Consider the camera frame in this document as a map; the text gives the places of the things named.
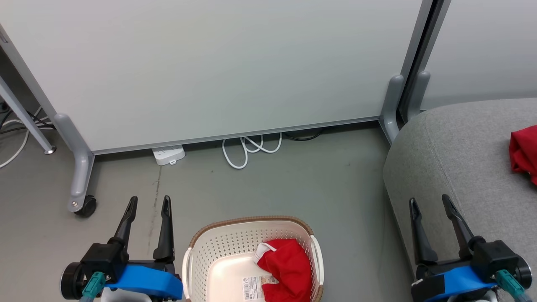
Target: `cable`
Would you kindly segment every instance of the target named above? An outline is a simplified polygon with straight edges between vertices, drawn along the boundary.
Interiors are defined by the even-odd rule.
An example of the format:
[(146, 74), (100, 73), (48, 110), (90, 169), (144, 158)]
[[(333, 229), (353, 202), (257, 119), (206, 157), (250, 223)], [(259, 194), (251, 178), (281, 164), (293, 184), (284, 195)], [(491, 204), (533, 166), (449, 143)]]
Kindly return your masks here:
[[(52, 128), (52, 126), (37, 126), (37, 128), (42, 129), (42, 130), (55, 130), (54, 128)], [(17, 130), (24, 130), (24, 129), (28, 129), (28, 128), (26, 128), (26, 127), (18, 127), (18, 128), (13, 128), (13, 129), (9, 129), (9, 130), (4, 130), (4, 131), (0, 132), (0, 135), (5, 134), (5, 133), (10, 133), (10, 132), (13, 132), (13, 131), (17, 131)]]
[(35, 115), (33, 115), (32, 113), (30, 113), (30, 111), (26, 110), (26, 112), (34, 119), (34, 121), (38, 121), (40, 123), (42, 123), (43, 125), (48, 125), (47, 123), (45, 123), (44, 121), (40, 120), (38, 117), (36, 117)]
[[(39, 107), (37, 109), (37, 111), (35, 112), (34, 116), (37, 116), (39, 114), (39, 112), (41, 111), (41, 107)], [(13, 111), (10, 111), (8, 112), (8, 114), (4, 117), (4, 119), (2, 120), (2, 123), (0, 124), (0, 129), (2, 128), (2, 126), (4, 125), (7, 125), (7, 124), (10, 124), (10, 123), (21, 123), (21, 124), (24, 124), (22, 121), (20, 120), (9, 120), (9, 121), (6, 121), (8, 119), (8, 116), (12, 113)], [(46, 123), (43, 123), (45, 125), (47, 125), (46, 127), (49, 127), (49, 128), (52, 128), (51, 125), (49, 124), (46, 124)], [(10, 162), (12, 162), (15, 157), (17, 157), (20, 152), (24, 149), (24, 146), (26, 146), (26, 142), (28, 142), (28, 136), (30, 134), (30, 131), (29, 130), (26, 130), (26, 135), (24, 135), (24, 141), (23, 141), (23, 144), (20, 145), (20, 148), (17, 150), (17, 152), (15, 152), (15, 154), (9, 158), (6, 162), (0, 164), (0, 168), (4, 168), (5, 166), (7, 166)]]
[(5, 124), (5, 121), (8, 119), (9, 115), (12, 113), (13, 111), (10, 110), (8, 111), (8, 113), (5, 115), (5, 117), (2, 119), (2, 122), (0, 123), (0, 129), (2, 129), (2, 126), (4, 126)]
[[(242, 148), (244, 150), (244, 163), (241, 165), (241, 166), (237, 166), (235, 164), (233, 164), (231, 162), (231, 160), (229, 159), (228, 157), (228, 154), (226, 153), (226, 140), (223, 140), (222, 141), (222, 151), (224, 152), (224, 157), (226, 157), (226, 160), (228, 161), (229, 165), (232, 166), (233, 168), (235, 169), (242, 169), (244, 167), (246, 167), (246, 164), (248, 164), (248, 153), (257, 153), (259, 152), (260, 150), (265, 152), (265, 153), (275, 153), (276, 151), (278, 151), (280, 149), (280, 146), (281, 146), (281, 132), (280, 132), (280, 139), (278, 140), (278, 146), (276, 147), (276, 149), (274, 150), (267, 150), (265, 148), (263, 148), (263, 136), (261, 135), (261, 143), (260, 144), (257, 144), (256, 142), (254, 142), (253, 140), (251, 140), (248, 136), (242, 136), (239, 138), (240, 141), (241, 141), (241, 145), (242, 145)], [(254, 145), (257, 149), (254, 149), (254, 150), (250, 150), (248, 149), (248, 147), (246, 146), (246, 142), (244, 141), (244, 139), (247, 139), (252, 145)]]
[(303, 138), (303, 139), (301, 139), (301, 138), (296, 138), (296, 137), (291, 136), (291, 135), (289, 135), (289, 134), (287, 134), (287, 133), (285, 133), (285, 132), (284, 132), (284, 135), (285, 135), (287, 138), (289, 138), (290, 140), (294, 140), (294, 141), (307, 141), (307, 140), (312, 140), (312, 139), (316, 138), (317, 136), (321, 135), (321, 134), (324, 132), (325, 129), (326, 129), (326, 128), (322, 128), (321, 130), (319, 130), (319, 132), (317, 132), (317, 134), (315, 134), (315, 135), (313, 135), (313, 136), (310, 136), (310, 137), (308, 137), (308, 138)]

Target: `floor scuff mark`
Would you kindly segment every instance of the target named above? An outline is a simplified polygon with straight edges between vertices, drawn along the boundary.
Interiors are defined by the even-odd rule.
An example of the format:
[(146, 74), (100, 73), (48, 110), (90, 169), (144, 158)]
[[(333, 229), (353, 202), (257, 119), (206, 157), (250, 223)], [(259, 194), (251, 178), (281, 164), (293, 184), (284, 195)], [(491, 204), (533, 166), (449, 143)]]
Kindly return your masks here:
[(157, 191), (155, 193), (155, 201), (153, 202), (153, 215), (151, 216), (151, 225), (149, 226), (149, 238), (147, 240), (147, 255), (149, 255), (149, 251), (151, 250), (151, 236), (153, 235), (153, 229), (155, 228), (155, 219), (157, 219), (158, 211), (157, 211), (157, 199), (158, 199), (158, 188), (161, 186), (161, 173), (162, 173), (162, 167), (158, 170), (158, 180), (157, 183)]

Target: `white cable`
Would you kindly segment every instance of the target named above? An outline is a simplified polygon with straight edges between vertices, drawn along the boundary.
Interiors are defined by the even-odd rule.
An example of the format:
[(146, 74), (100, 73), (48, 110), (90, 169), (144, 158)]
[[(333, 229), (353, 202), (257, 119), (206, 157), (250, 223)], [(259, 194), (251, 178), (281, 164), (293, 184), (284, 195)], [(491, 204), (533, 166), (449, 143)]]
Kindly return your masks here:
[[(39, 107), (39, 109), (37, 109), (37, 111), (35, 112), (34, 116), (37, 116), (39, 114), (39, 112), (41, 111), (41, 107)], [(21, 123), (21, 124), (24, 124), (22, 121), (18, 120), (18, 119), (12, 119), (12, 120), (8, 120), (6, 121), (5, 123), (2, 124), (2, 127), (7, 125), (7, 124), (10, 124), (10, 123)], [(10, 158), (8, 159), (6, 162), (4, 162), (3, 164), (0, 164), (0, 169), (1, 168), (4, 168), (5, 166), (7, 166), (10, 162), (12, 162), (15, 157), (17, 157), (20, 152), (24, 149), (24, 146), (26, 146), (26, 142), (28, 141), (28, 135), (30, 134), (30, 131), (26, 130), (26, 135), (24, 136), (24, 141), (23, 141), (23, 144), (20, 145), (20, 148), (17, 150), (17, 152), (15, 152), (15, 154)]]
[[(261, 143), (259, 145), (256, 142), (254, 142), (253, 140), (251, 140), (248, 136), (242, 136), (239, 139), (241, 141), (242, 148), (244, 150), (244, 163), (241, 166), (237, 166), (237, 165), (235, 165), (235, 164), (233, 164), (231, 162), (231, 160), (228, 157), (228, 154), (226, 153), (226, 140), (222, 141), (222, 151), (224, 152), (224, 156), (226, 157), (226, 160), (228, 161), (229, 165), (232, 166), (235, 169), (242, 169), (242, 168), (246, 167), (246, 164), (248, 164), (248, 153), (257, 153), (260, 150), (263, 151), (263, 152), (266, 152), (266, 153), (275, 153), (276, 151), (278, 151), (280, 149), (280, 146), (281, 146), (281, 132), (280, 132), (280, 139), (278, 140), (278, 146), (274, 150), (267, 150), (267, 149), (263, 148), (264, 140), (263, 140), (262, 135), (261, 135)], [(255, 150), (248, 149), (248, 147), (246, 147), (246, 142), (244, 141), (244, 139), (247, 139), (257, 149), (255, 149)]]

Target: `power strip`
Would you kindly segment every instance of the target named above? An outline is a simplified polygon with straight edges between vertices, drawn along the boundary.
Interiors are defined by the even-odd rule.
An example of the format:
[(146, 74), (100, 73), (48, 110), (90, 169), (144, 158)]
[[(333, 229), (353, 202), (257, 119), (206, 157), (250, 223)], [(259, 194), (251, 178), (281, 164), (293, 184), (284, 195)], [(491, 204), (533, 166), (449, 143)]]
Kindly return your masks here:
[(183, 145), (176, 145), (163, 148), (153, 148), (153, 155), (157, 160), (157, 164), (164, 166), (166, 164), (174, 165), (178, 160), (185, 157), (185, 149)]

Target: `gray stand leg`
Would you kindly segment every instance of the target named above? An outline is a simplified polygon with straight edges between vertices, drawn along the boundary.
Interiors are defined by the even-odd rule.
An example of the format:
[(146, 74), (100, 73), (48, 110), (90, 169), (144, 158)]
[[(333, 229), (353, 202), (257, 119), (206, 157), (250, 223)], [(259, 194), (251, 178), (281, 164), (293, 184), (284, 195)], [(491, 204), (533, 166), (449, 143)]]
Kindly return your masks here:
[(380, 114), (380, 126), (390, 145), (394, 142), (397, 134), (399, 134), (395, 113), (397, 112), (399, 98), (403, 92), (403, 84), (404, 77), (402, 75), (396, 75), (390, 79), (386, 97), (384, 98), (384, 105), (382, 106), (382, 112)]
[(95, 155), (91, 153), (90, 148), (66, 114), (58, 113), (54, 116), (54, 120), (58, 131), (75, 156), (75, 173), (72, 177), (71, 197), (67, 209), (77, 212), (84, 205)]
[(28, 128), (30, 133), (32, 133), (32, 135), (35, 137), (41, 147), (43, 147), (43, 149), (45, 150), (45, 154), (54, 153), (54, 151), (56, 151), (56, 147), (52, 146), (48, 142), (41, 130), (39, 130), (35, 122), (28, 115), (26, 110), (24, 110), (17, 97), (13, 94), (11, 89), (9, 89), (8, 85), (4, 82), (2, 78), (0, 78), (0, 96), (2, 96), (4, 101), (11, 108), (11, 110), (13, 110), (17, 117), (24, 123), (24, 126)]
[(427, 90), (427, 84), (429, 84), (430, 78), (431, 73), (428, 71), (422, 71), (416, 76), (416, 82), (408, 100), (408, 108), (405, 110), (407, 113), (407, 122), (420, 113), (423, 96), (425, 95), (425, 90)]

